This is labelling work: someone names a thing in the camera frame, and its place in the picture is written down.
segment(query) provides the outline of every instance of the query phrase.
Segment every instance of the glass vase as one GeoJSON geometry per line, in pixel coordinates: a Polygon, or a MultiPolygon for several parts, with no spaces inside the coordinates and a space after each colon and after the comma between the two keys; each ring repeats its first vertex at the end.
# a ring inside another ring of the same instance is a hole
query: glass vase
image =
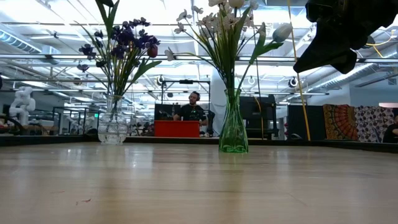
{"type": "Polygon", "coordinates": [[[218,149],[221,152],[249,152],[248,136],[239,108],[241,90],[225,90],[226,114],[218,149]]]}
{"type": "Polygon", "coordinates": [[[107,109],[99,119],[98,138],[102,144],[122,145],[127,137],[127,122],[122,112],[122,96],[107,97],[107,109]]]}

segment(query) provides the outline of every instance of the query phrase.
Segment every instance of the white tulip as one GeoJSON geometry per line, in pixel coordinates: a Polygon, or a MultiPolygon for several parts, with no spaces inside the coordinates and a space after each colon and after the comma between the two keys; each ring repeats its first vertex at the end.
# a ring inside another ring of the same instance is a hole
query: white tulip
{"type": "Polygon", "coordinates": [[[218,4],[223,4],[225,2],[226,2],[226,0],[209,0],[209,6],[213,7],[213,6],[216,6],[218,4]]]}
{"type": "Polygon", "coordinates": [[[241,8],[244,4],[244,0],[229,0],[229,5],[233,8],[241,8]]]}
{"type": "Polygon", "coordinates": [[[167,56],[167,60],[168,60],[169,62],[171,62],[172,60],[174,60],[174,53],[172,52],[172,49],[170,49],[170,47],[169,47],[168,50],[165,50],[165,51],[164,51],[164,54],[167,56]]]}
{"type": "Polygon", "coordinates": [[[284,23],[275,30],[275,32],[272,34],[272,38],[275,42],[281,43],[290,36],[292,31],[292,25],[290,23],[284,23]]]}

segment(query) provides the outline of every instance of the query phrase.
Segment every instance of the man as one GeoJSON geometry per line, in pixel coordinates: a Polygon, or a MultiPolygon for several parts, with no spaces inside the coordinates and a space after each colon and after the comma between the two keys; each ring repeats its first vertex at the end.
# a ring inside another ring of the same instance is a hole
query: man
{"type": "Polygon", "coordinates": [[[387,128],[383,143],[398,143],[398,114],[394,115],[394,124],[387,128]]]}
{"type": "Polygon", "coordinates": [[[192,92],[189,96],[189,104],[181,107],[180,111],[174,115],[174,121],[180,121],[182,117],[184,121],[199,121],[200,125],[206,126],[207,119],[204,109],[197,105],[199,100],[200,94],[195,91],[192,92]]]}

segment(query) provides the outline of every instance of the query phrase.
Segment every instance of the table surface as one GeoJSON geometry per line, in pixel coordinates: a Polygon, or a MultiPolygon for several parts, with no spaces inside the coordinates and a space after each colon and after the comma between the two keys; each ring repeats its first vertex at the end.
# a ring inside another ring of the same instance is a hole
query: table surface
{"type": "Polygon", "coordinates": [[[398,155],[321,147],[96,142],[0,148],[1,223],[398,220],[398,155]]]}

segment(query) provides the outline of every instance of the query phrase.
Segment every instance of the patterned tapestry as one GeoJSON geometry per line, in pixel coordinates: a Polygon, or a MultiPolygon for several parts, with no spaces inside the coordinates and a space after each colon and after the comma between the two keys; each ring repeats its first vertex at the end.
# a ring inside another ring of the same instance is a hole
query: patterned tapestry
{"type": "Polygon", "coordinates": [[[375,106],[355,108],[358,139],[361,142],[382,142],[388,126],[394,122],[393,109],[375,106]]]}
{"type": "Polygon", "coordinates": [[[354,107],[323,105],[326,138],[329,140],[358,140],[354,107]]]}

